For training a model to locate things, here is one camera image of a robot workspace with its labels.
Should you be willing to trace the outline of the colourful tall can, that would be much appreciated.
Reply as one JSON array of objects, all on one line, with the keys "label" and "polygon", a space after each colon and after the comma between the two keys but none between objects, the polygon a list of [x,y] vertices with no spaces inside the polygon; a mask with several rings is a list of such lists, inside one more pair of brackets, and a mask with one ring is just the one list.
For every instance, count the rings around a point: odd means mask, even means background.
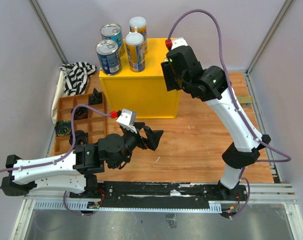
[{"label": "colourful tall can", "polygon": [[144,37],[138,32],[130,32],[125,38],[129,67],[133,72],[145,69]]}]

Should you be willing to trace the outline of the white lid clear jar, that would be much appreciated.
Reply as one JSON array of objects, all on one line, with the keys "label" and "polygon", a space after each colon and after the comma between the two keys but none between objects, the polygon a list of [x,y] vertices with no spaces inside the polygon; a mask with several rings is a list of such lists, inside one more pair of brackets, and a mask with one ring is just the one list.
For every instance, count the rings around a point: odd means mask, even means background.
[{"label": "white lid clear jar", "polygon": [[141,16],[135,16],[130,19],[129,27],[131,32],[138,32],[143,36],[144,53],[148,52],[148,41],[147,41],[147,21]]}]

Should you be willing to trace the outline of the dark blue tin can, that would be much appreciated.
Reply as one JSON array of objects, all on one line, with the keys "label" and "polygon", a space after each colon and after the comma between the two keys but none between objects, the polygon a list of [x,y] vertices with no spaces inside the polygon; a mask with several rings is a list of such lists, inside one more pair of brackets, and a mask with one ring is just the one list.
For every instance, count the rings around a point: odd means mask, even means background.
[{"label": "dark blue tin can", "polygon": [[101,70],[109,76],[117,75],[122,70],[119,46],[112,39],[104,39],[96,46]]}]

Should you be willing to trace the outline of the blue label tin can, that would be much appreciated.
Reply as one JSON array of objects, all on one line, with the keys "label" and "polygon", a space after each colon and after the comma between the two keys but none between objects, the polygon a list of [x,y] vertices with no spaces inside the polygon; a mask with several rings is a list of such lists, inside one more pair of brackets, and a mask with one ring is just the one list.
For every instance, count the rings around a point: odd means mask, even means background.
[{"label": "blue label tin can", "polygon": [[118,44],[119,55],[123,56],[125,53],[125,46],[122,35],[122,28],[116,23],[108,23],[100,29],[103,40],[114,40]]}]

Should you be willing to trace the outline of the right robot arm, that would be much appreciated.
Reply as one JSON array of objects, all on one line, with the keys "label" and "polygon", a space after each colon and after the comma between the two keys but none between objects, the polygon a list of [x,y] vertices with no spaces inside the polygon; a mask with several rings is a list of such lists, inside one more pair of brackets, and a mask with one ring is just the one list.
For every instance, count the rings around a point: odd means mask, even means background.
[{"label": "right robot arm", "polygon": [[222,154],[225,167],[218,182],[218,195],[230,200],[237,192],[245,167],[258,160],[263,144],[270,143],[270,136],[261,134],[250,122],[234,90],[228,88],[224,70],[215,65],[203,69],[190,46],[171,48],[161,68],[168,91],[183,90],[205,102],[231,135],[233,142]]}]

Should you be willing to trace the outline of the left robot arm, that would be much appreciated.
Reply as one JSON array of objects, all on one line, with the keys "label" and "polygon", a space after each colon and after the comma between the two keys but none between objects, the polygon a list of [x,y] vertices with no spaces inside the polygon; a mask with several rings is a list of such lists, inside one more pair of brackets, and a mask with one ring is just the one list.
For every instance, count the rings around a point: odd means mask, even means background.
[{"label": "left robot arm", "polygon": [[163,130],[152,130],[136,122],[134,131],[120,126],[122,135],[111,133],[96,143],[77,146],[72,152],[34,160],[9,155],[8,175],[1,189],[6,196],[25,196],[30,191],[58,190],[93,198],[98,194],[97,174],[109,169],[123,169],[131,161],[135,148],[155,151]]}]

